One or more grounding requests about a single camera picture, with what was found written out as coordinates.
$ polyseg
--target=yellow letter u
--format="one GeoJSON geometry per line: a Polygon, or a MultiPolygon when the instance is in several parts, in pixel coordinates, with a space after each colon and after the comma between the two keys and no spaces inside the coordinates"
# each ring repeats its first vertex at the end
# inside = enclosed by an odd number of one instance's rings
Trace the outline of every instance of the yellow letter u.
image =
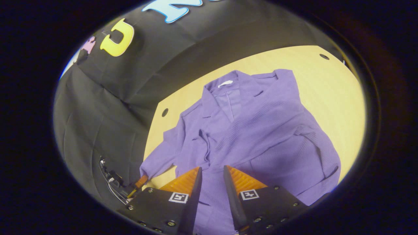
{"type": "Polygon", "coordinates": [[[117,44],[110,39],[110,35],[108,34],[103,39],[102,44],[100,44],[100,49],[104,49],[107,53],[109,53],[112,56],[122,55],[132,42],[134,29],[130,24],[125,23],[124,20],[125,18],[117,22],[111,30],[118,30],[119,32],[121,32],[123,34],[122,41],[119,44],[117,44]]]}

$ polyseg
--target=shirt sleeve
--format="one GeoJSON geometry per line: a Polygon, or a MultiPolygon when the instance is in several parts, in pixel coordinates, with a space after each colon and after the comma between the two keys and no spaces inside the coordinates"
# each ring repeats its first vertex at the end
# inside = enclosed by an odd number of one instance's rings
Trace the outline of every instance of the shirt sleeve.
{"type": "Polygon", "coordinates": [[[177,126],[163,134],[163,141],[145,159],[140,167],[141,177],[146,174],[149,179],[165,172],[183,148],[186,136],[183,116],[180,115],[177,126]]]}

